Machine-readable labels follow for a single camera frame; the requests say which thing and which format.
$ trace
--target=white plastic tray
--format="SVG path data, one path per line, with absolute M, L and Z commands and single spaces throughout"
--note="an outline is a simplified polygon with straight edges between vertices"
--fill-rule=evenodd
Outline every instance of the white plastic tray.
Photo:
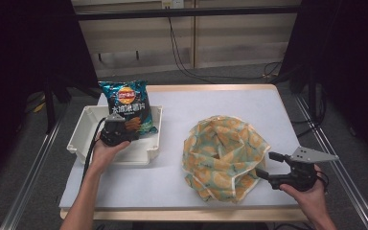
M 141 135 L 139 140 L 132 141 L 129 148 L 118 154 L 112 164 L 116 165 L 147 165 L 151 159 L 159 153 L 159 140 L 161 132 L 162 106 L 151 106 L 153 125 L 157 127 L 158 133 Z M 67 150 L 75 153 L 82 164 L 85 164 L 92 137 L 98 122 L 109 115 L 108 106 L 86 106 L 80 115 L 79 122 L 74 129 Z

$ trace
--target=white tabletop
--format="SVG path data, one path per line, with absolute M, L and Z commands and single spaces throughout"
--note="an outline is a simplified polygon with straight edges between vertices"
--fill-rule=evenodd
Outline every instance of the white tabletop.
M 265 85 L 249 90 L 149 92 L 151 105 L 163 106 L 160 153 L 147 166 L 110 166 L 101 178 L 97 208 L 214 209 L 295 205 L 284 192 L 260 180 L 238 203 L 204 202 L 190 188 L 181 169 L 183 141 L 196 123 L 214 115 L 236 116 L 251 124 L 271 146 L 271 151 L 292 154 L 299 146 L 277 89 Z M 104 95 L 99 105 L 106 104 Z M 289 173 L 289 165 L 266 160 L 270 173 Z M 83 165 L 76 160 L 60 208 L 71 207 L 77 196 Z

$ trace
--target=electrical outlet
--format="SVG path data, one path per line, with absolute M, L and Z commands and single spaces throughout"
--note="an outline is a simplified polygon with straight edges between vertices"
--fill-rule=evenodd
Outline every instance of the electrical outlet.
M 161 9 L 172 9 L 172 8 L 173 8 L 173 0 L 161 1 Z
M 172 7 L 174 9 L 184 9 L 184 0 L 172 0 Z

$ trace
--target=patterned towel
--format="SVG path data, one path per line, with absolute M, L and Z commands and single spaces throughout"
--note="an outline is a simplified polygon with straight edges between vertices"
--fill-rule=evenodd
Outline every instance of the patterned towel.
M 182 165 L 188 185 L 204 201 L 241 201 L 265 168 L 270 145 L 253 126 L 236 117 L 214 116 L 198 122 L 184 141 Z

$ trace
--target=human hand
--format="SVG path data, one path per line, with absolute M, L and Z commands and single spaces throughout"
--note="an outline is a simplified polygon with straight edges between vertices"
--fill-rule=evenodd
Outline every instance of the human hand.
M 321 169 L 315 165 L 321 176 Z M 331 220 L 325 202 L 324 184 L 318 179 L 313 187 L 305 192 L 299 192 L 288 184 L 280 185 L 280 189 L 292 196 L 300 205 L 304 215 L 311 221 L 316 229 L 336 229 Z
M 109 147 L 101 139 L 99 139 L 98 135 L 97 142 L 93 148 L 92 162 L 88 170 L 102 174 L 113 161 L 115 155 L 129 145 L 129 141 L 124 141 L 115 147 Z

